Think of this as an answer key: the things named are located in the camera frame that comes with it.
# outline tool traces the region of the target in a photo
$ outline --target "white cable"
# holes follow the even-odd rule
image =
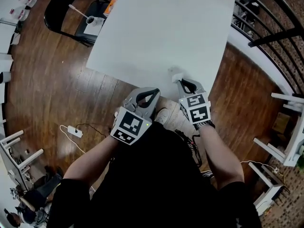
[[[75,143],[73,140],[71,140],[69,137],[68,137],[68,135],[61,129],[61,127],[65,127],[66,129],[67,129],[67,127],[66,126],[64,126],[64,125],[60,125],[60,130],[61,130],[61,132],[63,132],[65,135],[66,135],[66,137],[71,141],[71,142],[73,142],[76,146],[77,146],[77,148],[82,152],[82,153],[86,153],[86,152],[84,152],[78,145],[77,145],[77,143]]]
[[[256,162],[256,161],[241,161],[241,163],[248,163],[248,162],[254,162],[254,163],[257,163],[257,164],[262,164],[262,165],[265,165],[265,166],[269,166],[273,171],[273,173],[274,174],[279,174],[281,177],[283,177],[284,178],[284,186],[286,186],[286,183],[285,183],[285,175],[284,174],[282,174],[281,172],[280,172],[280,170],[276,167],[276,168],[273,168],[272,166],[270,166],[270,165],[267,165],[267,164],[263,164],[263,163],[261,163],[261,162]],[[207,170],[207,171],[201,171],[201,173],[203,174],[203,173],[206,173],[206,172],[208,172],[208,171],[211,171],[211,170]]]

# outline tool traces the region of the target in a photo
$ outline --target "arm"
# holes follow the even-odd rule
[[[244,182],[244,173],[240,161],[224,144],[216,130],[206,124],[199,128],[199,133],[207,153],[209,166],[217,180],[218,189],[232,182]]]
[[[78,158],[67,169],[64,179],[80,180],[92,186],[110,161],[118,140],[108,136],[101,143]]]
[[[35,212],[35,208],[33,205],[31,205],[26,199],[24,199],[23,197],[19,197],[20,201],[22,201],[26,206],[28,206],[28,208]]]

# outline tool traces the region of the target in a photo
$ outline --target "white furniture leg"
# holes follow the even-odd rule
[[[262,165],[262,169],[273,179],[276,183],[281,183],[281,180],[278,179],[266,166]]]
[[[271,155],[276,157],[281,163],[284,163],[285,154],[283,152],[279,151],[276,147],[272,146],[271,144],[266,145],[263,142],[261,142],[260,140],[258,140],[257,138],[254,138],[253,141],[255,143],[257,143],[258,145],[260,145],[268,153],[270,153]]]
[[[304,104],[304,99],[299,98],[299,97],[294,97],[294,96],[291,96],[291,95],[271,93],[271,97]]]
[[[248,165],[259,175],[259,177],[263,180],[264,183],[270,188],[273,187],[273,184],[270,180],[252,163],[249,162]]]
[[[10,135],[10,136],[4,138],[4,139],[1,139],[0,141],[1,141],[1,143],[4,144],[4,143],[6,143],[6,142],[8,142],[8,141],[10,141],[10,140],[12,140],[12,139],[14,139],[14,138],[16,138],[16,137],[22,135],[23,133],[24,133],[23,130],[21,130],[21,131],[16,132],[16,133],[14,133],[14,134],[12,134],[12,135]]]
[[[10,146],[19,142],[20,140],[21,140],[20,138],[14,139],[14,140],[10,141],[9,143],[4,144],[3,147],[7,150]]]
[[[290,110],[293,110],[295,112],[300,112],[302,113],[303,109],[299,108],[299,107],[295,107],[293,105],[288,105],[288,104],[284,104],[283,107],[287,108],[287,109],[290,109]]]
[[[43,154],[43,149],[38,150],[36,153],[28,157],[24,162],[22,162],[20,165],[18,165],[18,169],[22,170],[24,167],[26,167],[28,164],[30,164],[34,159],[36,159],[38,156]]]
[[[24,175],[26,172],[28,172],[30,169],[29,166],[25,167],[23,170],[21,170],[21,174]]]

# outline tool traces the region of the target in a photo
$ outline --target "railing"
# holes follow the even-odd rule
[[[246,21],[244,18],[240,17],[240,15],[234,13],[233,17],[236,19],[238,23],[242,23],[244,26],[241,29],[234,23],[231,24],[231,26],[235,29],[237,29],[239,32],[241,32],[244,36],[246,36],[250,42],[250,47],[258,47],[277,67],[277,69],[281,72],[281,74],[284,76],[284,78],[289,83],[290,87],[294,91],[295,94],[303,94],[304,90],[304,75],[300,71],[300,68],[296,61],[297,59],[300,59],[302,64],[304,65],[304,58],[299,50],[297,44],[295,43],[293,37],[299,36],[301,38],[301,42],[304,41],[304,28],[301,24],[301,22],[298,20],[294,12],[291,10],[291,8],[288,6],[285,0],[273,0],[283,11],[283,13],[290,19],[290,21],[293,23],[294,28],[286,29],[283,24],[278,20],[278,18],[270,11],[269,8],[266,7],[265,4],[263,4],[260,0],[250,0],[251,2],[255,2],[259,5],[260,9],[262,9],[267,15],[272,19],[276,25],[281,29],[280,32],[274,33],[266,24],[263,22],[258,15],[256,15],[252,10],[250,10],[246,4],[244,5],[240,1],[236,0],[235,4],[238,5],[243,12],[246,12],[247,15],[252,16],[254,18],[255,23],[258,22],[267,32],[269,35],[262,36],[261,32],[257,31],[256,27],[253,27],[253,24]],[[292,53],[286,48],[286,44],[283,43],[282,39],[288,39],[292,47],[294,48],[297,56],[292,55]],[[277,42],[282,51],[287,55],[287,58],[290,60],[290,64],[287,63],[282,55],[282,53],[279,53],[278,50],[276,50],[271,43]],[[277,59],[281,62],[283,65],[283,68],[279,66],[279,62],[275,62],[274,59],[272,59],[271,56],[264,50],[265,46],[267,46],[273,53],[276,55]]]

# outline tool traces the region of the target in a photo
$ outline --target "cup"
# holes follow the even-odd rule
[[[88,25],[92,25],[95,26],[97,24],[97,20],[94,16],[89,16],[87,17],[86,21],[85,21]]]

